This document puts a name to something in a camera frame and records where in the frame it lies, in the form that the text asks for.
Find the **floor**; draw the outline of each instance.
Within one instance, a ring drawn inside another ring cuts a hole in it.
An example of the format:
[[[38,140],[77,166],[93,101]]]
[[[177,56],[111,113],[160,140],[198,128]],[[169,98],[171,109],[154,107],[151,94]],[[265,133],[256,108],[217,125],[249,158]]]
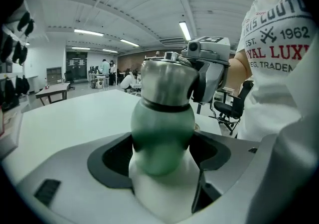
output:
[[[68,93],[67,93],[67,98],[68,99],[71,99],[71,98],[76,98],[76,97],[80,97],[80,96],[84,96],[84,95],[87,95],[87,94],[93,94],[93,93],[97,93],[97,92],[101,92],[101,91],[111,91],[111,90],[120,90],[120,91],[124,91],[119,85],[117,86],[110,86],[108,89],[93,89],[90,87],[90,84],[88,82],[84,82],[84,83],[75,83],[73,84],[73,86],[75,87],[74,90],[69,90]],[[51,100],[52,101],[56,101],[56,100],[59,100],[59,99],[62,99],[62,95],[61,94],[57,94],[57,95],[53,95],[51,96]],[[42,99],[43,102],[48,105],[49,104],[49,100],[48,98],[43,98]],[[33,110],[33,109],[36,109],[36,108],[39,108],[39,107],[42,107],[42,103],[40,101],[40,99],[36,99],[35,98],[35,94],[31,94],[29,95],[29,101],[30,101],[30,109]],[[230,104],[230,99],[226,99],[226,103],[227,104]],[[192,106],[193,110],[196,112],[197,111],[197,107],[198,107],[198,104],[197,103],[194,103],[192,100],[190,101],[190,105]],[[214,116],[213,112],[210,110],[209,108],[209,105],[206,104],[206,105],[203,105],[201,107],[201,111],[200,111],[200,114],[201,115],[204,115],[204,116]],[[228,130],[228,128],[224,125],[224,124],[220,124],[220,129],[221,129],[221,132],[222,132],[222,135],[225,135],[225,136],[230,136],[230,137],[235,137],[236,134],[237,134],[237,128],[238,128],[238,125],[236,127],[236,129],[234,130],[233,134],[230,135],[230,131]]]

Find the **white ceiling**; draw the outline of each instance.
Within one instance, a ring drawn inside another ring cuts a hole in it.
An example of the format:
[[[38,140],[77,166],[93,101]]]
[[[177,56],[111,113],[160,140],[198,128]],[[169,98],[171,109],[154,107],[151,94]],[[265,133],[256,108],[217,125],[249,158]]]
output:
[[[66,39],[68,46],[108,48],[122,53],[182,47],[159,40],[183,38],[186,21],[192,39],[224,36],[236,45],[241,23],[253,0],[27,0],[37,30],[30,42],[48,36]],[[80,35],[74,29],[105,34]],[[120,42],[125,39],[139,48]]]

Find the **fluorescent light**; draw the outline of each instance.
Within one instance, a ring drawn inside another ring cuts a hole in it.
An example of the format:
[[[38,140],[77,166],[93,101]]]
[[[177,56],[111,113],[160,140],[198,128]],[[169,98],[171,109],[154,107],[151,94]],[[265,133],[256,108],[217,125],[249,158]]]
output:
[[[90,48],[72,47],[73,50],[91,50]]]
[[[179,25],[180,25],[181,30],[184,33],[186,41],[190,41],[191,37],[190,37],[189,30],[188,30],[186,22],[182,21],[182,22],[179,23]]]
[[[83,34],[89,34],[89,35],[98,35],[98,36],[103,36],[104,34],[96,33],[96,32],[91,32],[91,31],[86,31],[86,30],[80,30],[80,29],[75,29],[75,33],[83,33]]]
[[[111,51],[111,50],[106,50],[106,49],[103,49],[103,51],[112,52],[112,53],[118,53],[117,51]]]
[[[132,45],[132,46],[135,46],[135,47],[139,47],[139,45],[134,44],[134,43],[131,43],[131,42],[129,42],[129,41],[127,41],[127,40],[124,40],[124,39],[121,39],[121,42],[128,43],[128,44],[130,44],[130,45]]]

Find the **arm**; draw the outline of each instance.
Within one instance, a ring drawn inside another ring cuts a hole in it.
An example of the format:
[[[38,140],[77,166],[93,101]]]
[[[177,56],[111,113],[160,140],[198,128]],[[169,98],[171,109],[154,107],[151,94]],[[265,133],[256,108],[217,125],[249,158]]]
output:
[[[236,89],[252,76],[245,50],[237,52],[229,64],[226,86]]]

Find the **person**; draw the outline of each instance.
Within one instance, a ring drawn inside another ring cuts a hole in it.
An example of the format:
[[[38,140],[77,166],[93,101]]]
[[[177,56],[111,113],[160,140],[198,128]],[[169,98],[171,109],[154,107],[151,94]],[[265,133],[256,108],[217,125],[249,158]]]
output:
[[[109,71],[110,71],[110,64],[109,62],[106,61],[106,59],[103,59],[102,61],[102,65],[101,65],[101,72],[102,72],[102,75],[105,75],[107,77],[107,79],[103,80],[105,82],[106,85],[105,88],[108,88],[109,87]]]
[[[303,0],[255,0],[242,23],[226,86],[238,88],[253,76],[239,139],[261,141],[302,116],[287,87],[317,32]]]
[[[116,80],[115,76],[116,76],[116,65],[114,64],[114,61],[111,60],[110,62],[110,85],[112,86]]]
[[[136,70],[134,70],[132,72],[132,74],[134,75],[134,78],[136,79],[136,77],[137,77]],[[131,88],[130,84],[132,82],[133,82],[133,78],[132,78],[132,76],[130,74],[125,76],[125,78],[121,82],[121,88],[124,90],[124,92],[127,92]]]

